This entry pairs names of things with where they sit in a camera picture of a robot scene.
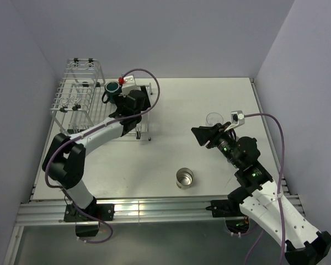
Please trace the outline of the dark green ceramic mug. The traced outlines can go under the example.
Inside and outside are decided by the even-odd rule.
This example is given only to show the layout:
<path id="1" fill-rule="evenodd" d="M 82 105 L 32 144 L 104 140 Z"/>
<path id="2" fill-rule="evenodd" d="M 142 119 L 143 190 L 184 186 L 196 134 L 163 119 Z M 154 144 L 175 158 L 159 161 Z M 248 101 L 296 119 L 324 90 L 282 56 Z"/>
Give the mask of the dark green ceramic mug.
<path id="1" fill-rule="evenodd" d="M 102 102 L 104 104 L 115 103 L 115 97 L 122 92 L 122 85 L 117 81 L 110 81 L 104 86 L 104 92 L 102 95 Z"/>

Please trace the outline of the stainless steel cup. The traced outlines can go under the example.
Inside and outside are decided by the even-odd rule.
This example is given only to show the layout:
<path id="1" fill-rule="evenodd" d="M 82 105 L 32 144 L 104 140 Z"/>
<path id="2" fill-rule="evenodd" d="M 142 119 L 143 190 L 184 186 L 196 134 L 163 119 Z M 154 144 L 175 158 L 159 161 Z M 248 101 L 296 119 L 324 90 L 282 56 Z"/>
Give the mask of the stainless steel cup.
<path id="1" fill-rule="evenodd" d="M 180 189 L 189 189 L 194 182 L 194 173 L 189 168 L 180 168 L 176 173 L 176 185 Z"/>

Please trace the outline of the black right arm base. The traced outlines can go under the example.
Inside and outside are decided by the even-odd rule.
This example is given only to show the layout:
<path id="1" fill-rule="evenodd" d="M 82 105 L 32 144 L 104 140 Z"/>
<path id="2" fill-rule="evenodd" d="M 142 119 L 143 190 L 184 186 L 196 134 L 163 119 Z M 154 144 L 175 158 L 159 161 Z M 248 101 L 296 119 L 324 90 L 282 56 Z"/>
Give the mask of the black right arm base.
<path id="1" fill-rule="evenodd" d="M 230 197 L 227 199 L 212 200 L 205 209 L 210 211 L 213 218 L 244 217 L 239 208 L 244 203 L 244 197 Z"/>

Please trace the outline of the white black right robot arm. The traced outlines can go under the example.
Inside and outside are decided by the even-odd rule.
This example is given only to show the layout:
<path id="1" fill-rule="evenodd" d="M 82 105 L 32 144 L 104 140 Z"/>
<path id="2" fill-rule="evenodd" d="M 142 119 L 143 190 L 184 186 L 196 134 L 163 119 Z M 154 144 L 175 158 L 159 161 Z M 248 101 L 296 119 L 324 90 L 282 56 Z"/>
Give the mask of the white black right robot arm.
<path id="1" fill-rule="evenodd" d="M 200 146 L 217 148 L 236 168 L 239 188 L 230 192 L 222 206 L 212 205 L 213 213 L 246 215 L 254 220 L 284 250 L 289 264 L 318 264 L 331 248 L 331 235 L 319 231 L 278 192 L 278 185 L 259 162 L 255 138 L 234 139 L 228 124 L 192 128 Z"/>

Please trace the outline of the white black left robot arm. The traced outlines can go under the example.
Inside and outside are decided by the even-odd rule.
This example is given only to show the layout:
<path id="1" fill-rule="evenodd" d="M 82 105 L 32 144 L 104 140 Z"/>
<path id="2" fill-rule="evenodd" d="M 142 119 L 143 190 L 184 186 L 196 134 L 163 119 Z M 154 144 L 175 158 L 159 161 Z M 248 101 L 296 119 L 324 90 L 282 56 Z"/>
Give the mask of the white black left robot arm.
<path id="1" fill-rule="evenodd" d="M 91 220 L 101 215 L 97 199 L 83 182 L 86 157 L 101 145 L 123 137 L 136 128 L 141 114 L 152 106 L 145 86 L 117 96 L 116 111 L 99 124 L 77 134 L 57 134 L 42 164 L 47 186 L 59 188 L 77 207 L 77 215 Z"/>

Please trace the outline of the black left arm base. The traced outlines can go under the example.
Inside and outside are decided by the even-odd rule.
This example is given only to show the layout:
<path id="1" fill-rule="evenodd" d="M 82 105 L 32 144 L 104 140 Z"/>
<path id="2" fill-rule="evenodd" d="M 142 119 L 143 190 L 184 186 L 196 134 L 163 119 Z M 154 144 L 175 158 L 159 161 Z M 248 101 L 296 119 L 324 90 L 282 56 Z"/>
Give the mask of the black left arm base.
<path id="1" fill-rule="evenodd" d="M 73 204 L 68 204 L 63 217 L 64 222 L 112 221 L 114 218 L 114 204 L 96 204 L 89 210 L 78 210 Z"/>

